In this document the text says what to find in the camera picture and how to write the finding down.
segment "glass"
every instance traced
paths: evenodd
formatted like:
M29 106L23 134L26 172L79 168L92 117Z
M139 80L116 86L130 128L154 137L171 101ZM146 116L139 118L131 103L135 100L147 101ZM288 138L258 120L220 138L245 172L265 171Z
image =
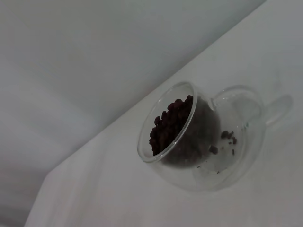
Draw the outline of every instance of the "glass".
M189 117L181 132L161 153L153 156L149 144L154 120L176 99L193 96ZM168 182L191 191L214 191L235 183L261 151L267 126L291 108L292 98L283 96L264 106L260 96L247 86L233 86L214 98L189 82L166 91L148 114L138 140L140 158ZM221 139L233 131L236 144ZM209 152L211 145L218 153Z

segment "cup rim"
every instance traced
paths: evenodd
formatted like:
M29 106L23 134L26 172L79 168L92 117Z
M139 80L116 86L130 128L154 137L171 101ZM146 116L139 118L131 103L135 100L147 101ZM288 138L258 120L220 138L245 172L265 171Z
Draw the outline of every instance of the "cup rim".
M141 140L142 140L142 136L143 136L143 130L145 128L145 125L147 124L148 119L151 117L152 112L157 108L159 102L161 102L161 100L166 96L167 93L169 93L171 90L183 86L183 85L189 85L193 91L193 105L192 108L190 110L188 119L185 123L185 125L183 126L182 130L180 131L180 133L178 134L178 136L159 154L152 156L152 157L147 157L145 156L141 151L140 151L140 144L141 144ZM144 120L144 123L141 127L140 130L140 134L139 134L139 139L138 139L138 143L137 143L137 152L138 155L140 156L140 158L142 159L143 162L146 163L153 163L153 162L157 162L159 160L161 160L162 158L164 158L170 151L172 151L174 149L174 147L178 144L178 142L180 141L180 139L182 138L183 134L185 133L186 129L188 128L189 123L191 122L194 112L196 110L196 104L197 104L197 89L196 87L188 81L183 81L183 82L179 82L177 84L175 84L174 86L170 87L166 92L164 92L161 97L158 99L158 101L153 105L152 109L149 111L147 117Z

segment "white tablecloth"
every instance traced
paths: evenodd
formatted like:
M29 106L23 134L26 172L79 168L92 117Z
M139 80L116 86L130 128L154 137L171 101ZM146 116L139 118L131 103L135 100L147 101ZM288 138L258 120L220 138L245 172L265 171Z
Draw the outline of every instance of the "white tablecloth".
M303 1L269 0L46 177L26 227L303 226ZM189 80L209 96L235 84L265 103L291 94L289 115L267 131L262 155L231 188L190 194L140 160L151 106Z

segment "tabletop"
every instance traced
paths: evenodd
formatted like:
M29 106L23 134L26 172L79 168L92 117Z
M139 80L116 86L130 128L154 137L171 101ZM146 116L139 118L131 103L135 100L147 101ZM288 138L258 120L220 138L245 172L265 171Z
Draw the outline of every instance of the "tabletop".
M303 226L303 1L268 0L46 177L26 227ZM236 84L291 112L268 128L258 160L235 185L189 193L140 160L136 143L153 103L191 81L212 97Z

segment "coffee grounds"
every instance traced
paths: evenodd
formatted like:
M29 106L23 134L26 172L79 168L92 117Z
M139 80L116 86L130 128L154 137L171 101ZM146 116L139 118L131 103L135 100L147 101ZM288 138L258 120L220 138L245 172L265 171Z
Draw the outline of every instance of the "coffee grounds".
M236 144L237 143L237 139L235 137L232 137L232 144Z
M209 148L209 152L213 153L214 155L218 154L218 148L211 145Z
M233 131L227 135L227 138L230 139L233 135Z
M227 136L228 136L228 131L223 131L222 133L221 133L221 139L224 139L224 138L226 138Z

